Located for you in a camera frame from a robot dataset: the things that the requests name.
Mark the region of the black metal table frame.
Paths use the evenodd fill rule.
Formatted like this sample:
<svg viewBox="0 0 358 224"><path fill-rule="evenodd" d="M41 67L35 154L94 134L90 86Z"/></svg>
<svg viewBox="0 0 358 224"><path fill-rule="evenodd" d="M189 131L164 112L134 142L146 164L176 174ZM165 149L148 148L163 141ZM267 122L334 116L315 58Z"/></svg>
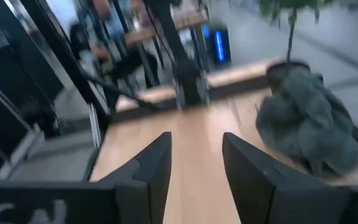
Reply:
<svg viewBox="0 0 358 224"><path fill-rule="evenodd" d="M45 11L44 5L39 0L21 0L27 12L34 18L35 24L39 27L41 33L45 36L47 43L51 46L57 59L67 71L68 76L79 90L84 100L91 108L91 130L93 132L94 143L97 148L101 147L104 134L111 123L111 119L105 112L96 95L91 91L91 84L100 86L105 92L115 93L125 96L137 104L136 109L128 112L120 112L119 120L130 119L136 116L145 116L158 111L179 108L176 91L176 81L170 86L158 86L143 91L140 95L135 95L125 91L113 84L106 83L100 75L92 75L85 71L79 62L76 61L69 41L64 35L60 24L53 21L52 17ZM255 78L246 78L240 81L231 81L227 84L218 84L213 86L209 78L205 78L209 93L209 99L218 99L237 93L261 89L267 86L267 79L262 77L260 72Z"/></svg>

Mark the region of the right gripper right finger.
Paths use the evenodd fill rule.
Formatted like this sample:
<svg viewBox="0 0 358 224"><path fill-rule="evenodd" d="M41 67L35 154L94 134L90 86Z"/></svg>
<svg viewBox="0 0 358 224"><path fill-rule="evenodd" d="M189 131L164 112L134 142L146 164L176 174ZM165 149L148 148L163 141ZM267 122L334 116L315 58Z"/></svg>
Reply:
<svg viewBox="0 0 358 224"><path fill-rule="evenodd" d="M233 133L224 133L222 150L242 224L340 224L350 190L304 174Z"/></svg>

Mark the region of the green plant in black pot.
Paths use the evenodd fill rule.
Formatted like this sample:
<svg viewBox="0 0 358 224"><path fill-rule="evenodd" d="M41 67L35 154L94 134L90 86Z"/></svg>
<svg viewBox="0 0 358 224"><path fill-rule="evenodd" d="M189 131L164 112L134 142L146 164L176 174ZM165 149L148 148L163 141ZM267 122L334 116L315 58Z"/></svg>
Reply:
<svg viewBox="0 0 358 224"><path fill-rule="evenodd" d="M286 79L289 73L295 68L302 68L310 71L310 66L307 63L291 59L293 37L298 13L304 9L310 9L314 12L315 23L318 23L320 11L323 8L330 6L335 1L336 0L259 0L260 13L264 17L269 18L271 24L277 22L280 27L282 13L288 13L289 35L285 58L270 64L266 69L268 84L273 93L279 89L284 79Z"/></svg>

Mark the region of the dark grey cloth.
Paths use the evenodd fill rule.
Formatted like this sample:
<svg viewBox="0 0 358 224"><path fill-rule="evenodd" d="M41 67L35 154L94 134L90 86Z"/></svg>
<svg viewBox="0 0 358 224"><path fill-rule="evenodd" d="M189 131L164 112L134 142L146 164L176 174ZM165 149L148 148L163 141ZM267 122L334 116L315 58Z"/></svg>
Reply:
<svg viewBox="0 0 358 224"><path fill-rule="evenodd" d="M300 116L282 96L266 96L257 111L256 128L266 146L288 157L301 158Z"/></svg>

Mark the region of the black computer tower blue light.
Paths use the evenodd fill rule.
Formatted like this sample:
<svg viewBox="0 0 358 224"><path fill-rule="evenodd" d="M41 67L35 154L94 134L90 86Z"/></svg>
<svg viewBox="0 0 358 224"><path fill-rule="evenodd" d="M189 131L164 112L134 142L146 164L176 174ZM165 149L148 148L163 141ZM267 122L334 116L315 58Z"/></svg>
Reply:
<svg viewBox="0 0 358 224"><path fill-rule="evenodd" d="M220 21L210 22L203 26L207 51L215 65L231 62L231 48L227 25Z"/></svg>

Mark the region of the green baseball cap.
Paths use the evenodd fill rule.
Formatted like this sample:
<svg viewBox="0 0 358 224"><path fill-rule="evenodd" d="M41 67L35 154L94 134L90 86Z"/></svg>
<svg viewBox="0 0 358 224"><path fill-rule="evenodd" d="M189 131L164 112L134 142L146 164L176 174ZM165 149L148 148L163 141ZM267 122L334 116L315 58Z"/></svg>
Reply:
<svg viewBox="0 0 358 224"><path fill-rule="evenodd" d="M321 175L323 166L337 175L346 175L357 168L358 143L352 137L352 128L304 124L298 137L302 158L310 163L314 175Z"/></svg>
<svg viewBox="0 0 358 224"><path fill-rule="evenodd" d="M296 68L281 84L282 93L294 102L302 128L313 132L340 130L351 133L353 122L343 102L326 88L319 75Z"/></svg>

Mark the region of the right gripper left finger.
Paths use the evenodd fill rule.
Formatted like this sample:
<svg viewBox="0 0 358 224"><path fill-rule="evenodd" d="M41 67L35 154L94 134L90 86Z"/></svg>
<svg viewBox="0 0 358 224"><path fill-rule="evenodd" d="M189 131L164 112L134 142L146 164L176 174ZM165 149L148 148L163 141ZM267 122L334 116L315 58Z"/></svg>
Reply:
<svg viewBox="0 0 358 224"><path fill-rule="evenodd" d="M164 132L99 180L112 185L117 224L162 224L172 171L172 134Z"/></svg>

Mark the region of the person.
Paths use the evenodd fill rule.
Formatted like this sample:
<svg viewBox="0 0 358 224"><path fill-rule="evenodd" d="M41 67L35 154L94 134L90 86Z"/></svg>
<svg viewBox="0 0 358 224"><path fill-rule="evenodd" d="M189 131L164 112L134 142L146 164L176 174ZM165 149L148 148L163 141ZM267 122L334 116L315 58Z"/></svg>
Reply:
<svg viewBox="0 0 358 224"><path fill-rule="evenodd" d="M113 36L119 36L124 33L119 19L110 19L104 22L108 31ZM69 40L71 51L74 57L79 61L84 70L91 71L94 61L101 63L105 68L104 75L109 76L112 82L119 78L124 78L132 74L138 67L143 65L140 53L137 49L128 49L127 55L122 59L113 62L109 50L99 41L93 23L88 19L85 24L80 23L79 19L73 19L69 26ZM145 52L149 63L150 70L154 76L156 85L160 85L158 77L158 62L155 56ZM153 87L147 75L147 69L144 66L145 83L147 88Z"/></svg>

